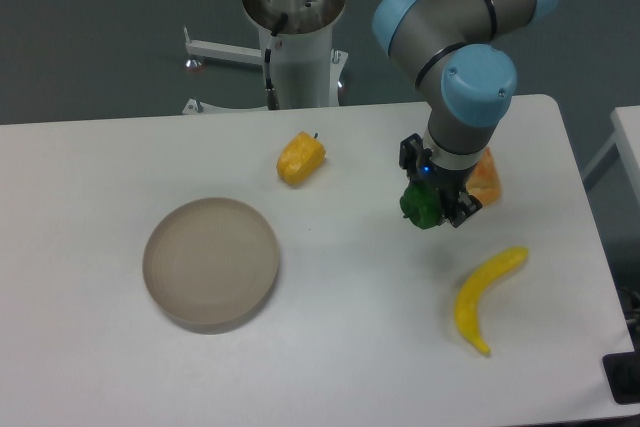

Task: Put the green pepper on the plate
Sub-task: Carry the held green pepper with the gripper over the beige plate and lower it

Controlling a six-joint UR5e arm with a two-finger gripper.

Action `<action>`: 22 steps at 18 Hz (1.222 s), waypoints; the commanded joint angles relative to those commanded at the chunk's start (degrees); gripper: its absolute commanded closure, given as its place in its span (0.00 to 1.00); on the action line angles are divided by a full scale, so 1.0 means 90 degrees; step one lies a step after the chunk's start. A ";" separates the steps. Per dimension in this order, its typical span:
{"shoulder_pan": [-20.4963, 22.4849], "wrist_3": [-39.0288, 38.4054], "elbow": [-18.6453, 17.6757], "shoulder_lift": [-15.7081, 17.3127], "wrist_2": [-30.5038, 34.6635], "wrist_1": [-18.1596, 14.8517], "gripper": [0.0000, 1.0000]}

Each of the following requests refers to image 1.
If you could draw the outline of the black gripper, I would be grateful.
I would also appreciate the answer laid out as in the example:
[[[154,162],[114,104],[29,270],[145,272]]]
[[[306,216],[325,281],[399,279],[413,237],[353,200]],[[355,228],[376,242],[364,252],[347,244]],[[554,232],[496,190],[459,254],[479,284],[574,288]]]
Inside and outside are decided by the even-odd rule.
[[[466,191],[477,164],[477,153],[457,154],[440,146],[429,132],[412,134],[400,143],[399,166],[410,185],[426,184],[442,193],[444,219],[454,228],[482,209],[481,201]]]

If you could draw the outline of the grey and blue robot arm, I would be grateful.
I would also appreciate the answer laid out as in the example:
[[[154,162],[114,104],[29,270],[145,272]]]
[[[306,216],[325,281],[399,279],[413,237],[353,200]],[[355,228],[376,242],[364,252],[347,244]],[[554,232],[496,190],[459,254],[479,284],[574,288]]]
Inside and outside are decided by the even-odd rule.
[[[416,227],[459,226],[481,201],[467,183],[517,85],[493,40],[549,15],[559,0],[382,0],[372,18],[385,54],[425,98],[423,134],[402,141],[409,184],[400,200]],[[259,63],[271,110],[325,107],[332,29],[346,0],[242,0],[259,33]]]

